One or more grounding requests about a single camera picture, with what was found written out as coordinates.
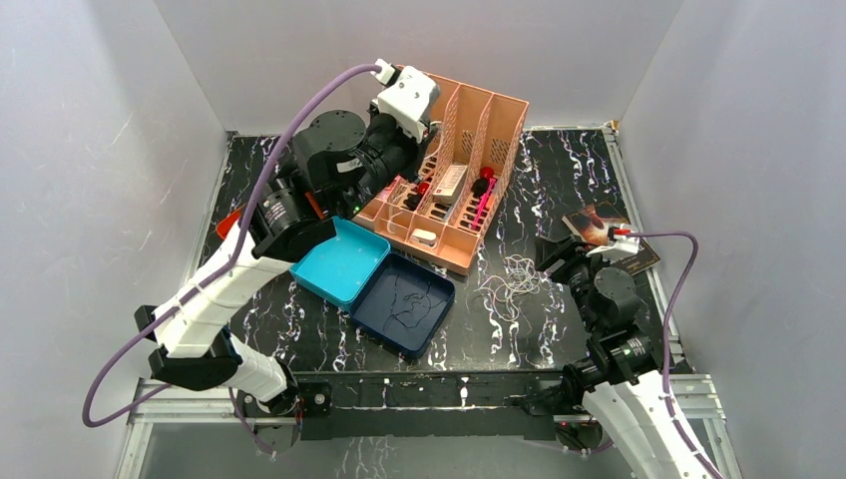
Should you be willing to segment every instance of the white cable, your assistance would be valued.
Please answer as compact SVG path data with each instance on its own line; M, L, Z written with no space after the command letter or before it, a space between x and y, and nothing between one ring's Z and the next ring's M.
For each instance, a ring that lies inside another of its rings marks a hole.
M535 262L519 254L512 254L503 258L505 263L505 277L491 275L476 289L490 293L491 307L494 312L505 321L515 322L520 317L520 309L514 304L514 299L523 294L536 294L541 291L541 283L546 277L535 270ZM492 287L489 283L497 279L502 284ZM497 307L497 303L504 304L505 311Z
M441 124L443 124L443 123L444 123L444 122L440 122L440 121L438 121L438 122L432 122L432 125L441 125ZM427 161L427 160L429 160L430 158L434 157L435 155L437 155L437 154L438 154L438 152L439 152L439 151L441 151L441 139L439 138L440 136L441 136L441 130L440 130L440 129L438 129L438 133L436 133L436 134L435 134L435 138L437 138L437 139L438 139L438 148L436 148L436 149L435 149L435 151L434 151L434 152L432 152L431 154L426 155L425 157L423 157L423 161L424 161L424 162L425 162L425 161Z
M392 235L395 235L395 232L391 230L391 225L398 225L398 226L401 226L401 227L402 227L402 225L399 225L399 224L395 223L395 222L394 222L394 219L395 219L396 217L398 217L398 216L402 215L402 212L404 212L405 210L403 210L402 208L400 208L400 209L399 209L399 211L398 211L397 213L393 213L393 212L394 212L394 208L396 208L396 207L394 206L394 204L393 204L393 203L391 203L391 204L389 204L389 205L391 206L391 216L388 218L388 225L387 225L387 226L388 226L388 232L389 232L389 233L391 233Z

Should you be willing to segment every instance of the gray wall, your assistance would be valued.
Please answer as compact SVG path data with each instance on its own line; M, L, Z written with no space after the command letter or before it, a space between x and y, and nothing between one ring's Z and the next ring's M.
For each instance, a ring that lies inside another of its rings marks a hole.
M0 463L109 477L125 420L86 429L83 397L134 309L180 283L225 137L152 1L41 3L0 6ZM145 356L96 417L131 399Z
M156 0L228 130L278 133L314 92L384 58L528 100L528 124L618 119L681 0ZM327 107L363 113L370 78Z
M623 118L645 224L701 240L676 319L745 477L843 477L844 122L836 0L686 1Z

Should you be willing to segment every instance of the pink pen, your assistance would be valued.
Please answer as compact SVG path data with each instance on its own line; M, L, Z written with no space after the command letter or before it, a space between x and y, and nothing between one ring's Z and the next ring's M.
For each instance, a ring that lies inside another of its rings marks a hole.
M473 219L473 224L470 226L470 230L475 230L476 226L479 225L479 220L482 218L482 211L485 209L485 206L488 204L488 198L491 197L491 193L494 191L494 186L497 184L496 178L491 178L491 183L488 185L488 191L482 195L482 198L479 200L479 208L476 210L476 217Z

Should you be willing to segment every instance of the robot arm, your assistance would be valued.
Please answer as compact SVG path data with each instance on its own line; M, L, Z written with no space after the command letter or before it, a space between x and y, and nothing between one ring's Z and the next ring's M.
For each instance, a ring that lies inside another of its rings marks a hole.
M262 186L252 218L232 227L177 294L136 311L142 330L177 310L148 336L158 345L149 357L153 378L191 390L234 387L279 414L296 404L296 381L287 365L243 344L226 326L262 286L335 236L331 217L352 218L397 175L418 181L437 133L429 112L440 91L412 67L381 60L377 65L382 71L374 75L386 88L372 102L369 126L347 111L316 117L293 136L295 162L282 165ZM234 266L202 287L234 256L241 228L247 232ZM199 293L181 302L193 289Z
M701 444L664 391L661 344L635 324L634 279L610 265L637 252L638 238L615 233L627 230L612 226L609 244L594 248L575 236L536 239L537 270L555 268L550 279L568 286L590 335L589 356L565 366L558 397L599 420L636 477L721 479L705 467L712 465Z

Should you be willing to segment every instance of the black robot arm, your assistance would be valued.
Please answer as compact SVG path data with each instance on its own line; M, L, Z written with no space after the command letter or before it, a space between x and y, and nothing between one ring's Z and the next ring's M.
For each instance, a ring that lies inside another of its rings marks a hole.
M659 369L662 361L660 344L635 323L641 305L635 280L590 250L575 235L535 239L536 269L549 270L552 281L568 287L590 335L589 355L564 367L564 400L571 405L603 382L637 384L639 375Z
M331 217L354 217L397 176L417 182L437 125L417 143L391 115L371 111L370 125L343 110L325 112L291 140L294 161L264 186L249 224L253 255L302 259L335 236Z

